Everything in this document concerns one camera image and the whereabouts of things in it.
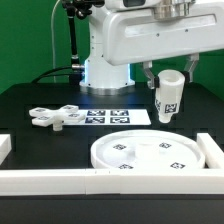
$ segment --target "black table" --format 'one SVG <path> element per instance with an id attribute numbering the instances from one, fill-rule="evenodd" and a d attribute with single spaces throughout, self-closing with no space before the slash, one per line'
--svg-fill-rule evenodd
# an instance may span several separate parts
<path id="1" fill-rule="evenodd" d="M 65 126 L 31 124 L 29 110 L 147 109 L 152 125 Z M 142 83 L 119 96 L 81 93 L 68 84 L 18 84 L 0 95 L 0 134 L 11 134 L 12 151 L 0 169 L 90 168 L 90 147 L 98 138 L 117 131 L 155 129 L 196 140 L 209 133 L 224 150 L 224 102 L 198 84 L 184 89 L 180 112 L 161 124 L 154 92 Z M 224 195 L 69 195 L 1 197 L 1 223 L 223 223 Z"/>

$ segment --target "circular platform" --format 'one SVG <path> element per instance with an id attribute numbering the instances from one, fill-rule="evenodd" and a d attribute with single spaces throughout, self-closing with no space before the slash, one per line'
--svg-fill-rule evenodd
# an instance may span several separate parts
<path id="1" fill-rule="evenodd" d="M 205 157 L 197 143 L 169 132 L 131 130 L 98 139 L 91 147 L 94 168 L 198 169 Z"/>

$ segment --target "white card with markers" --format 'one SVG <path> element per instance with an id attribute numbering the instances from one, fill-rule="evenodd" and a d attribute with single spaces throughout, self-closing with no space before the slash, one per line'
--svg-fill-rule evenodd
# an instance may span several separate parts
<path id="1" fill-rule="evenodd" d="M 151 121 L 145 109 L 93 109 L 79 110 L 77 114 L 85 119 L 79 123 L 64 121 L 64 125 L 150 125 Z"/>

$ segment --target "white cup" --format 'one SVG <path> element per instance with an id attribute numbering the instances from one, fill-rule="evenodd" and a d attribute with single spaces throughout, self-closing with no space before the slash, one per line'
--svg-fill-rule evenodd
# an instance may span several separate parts
<path id="1" fill-rule="evenodd" d="M 158 76 L 160 87 L 156 89 L 155 105 L 160 122 L 168 123 L 179 111 L 185 77 L 176 70 L 164 70 Z"/>

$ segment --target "green wall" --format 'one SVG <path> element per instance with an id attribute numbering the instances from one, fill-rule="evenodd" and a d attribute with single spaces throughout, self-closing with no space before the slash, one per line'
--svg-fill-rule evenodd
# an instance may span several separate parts
<path id="1" fill-rule="evenodd" d="M 52 68 L 51 13 L 56 0 L 3 1 L 0 7 L 0 92 L 16 83 L 30 82 Z M 76 21 L 79 55 L 88 56 L 88 21 Z M 55 18 L 57 66 L 70 64 L 70 41 L 65 11 L 59 7 Z M 182 70 L 185 57 L 153 62 L 153 72 Z M 132 76 L 145 81 L 139 65 Z M 195 82 L 224 99 L 224 50 L 203 53 L 195 71 Z"/>

